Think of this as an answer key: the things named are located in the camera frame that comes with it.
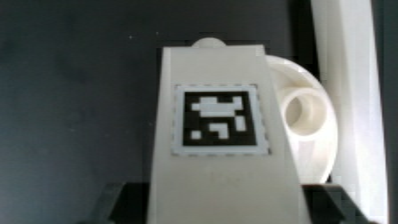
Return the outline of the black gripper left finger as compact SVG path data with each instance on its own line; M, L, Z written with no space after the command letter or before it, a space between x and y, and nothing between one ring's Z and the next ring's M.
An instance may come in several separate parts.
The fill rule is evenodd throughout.
M105 185L89 217L77 224L146 224L149 183Z

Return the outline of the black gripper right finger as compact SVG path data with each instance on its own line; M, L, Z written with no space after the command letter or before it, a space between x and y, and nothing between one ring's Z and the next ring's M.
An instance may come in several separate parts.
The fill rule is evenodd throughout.
M313 224L380 224L366 217L340 185L304 184L302 190Z

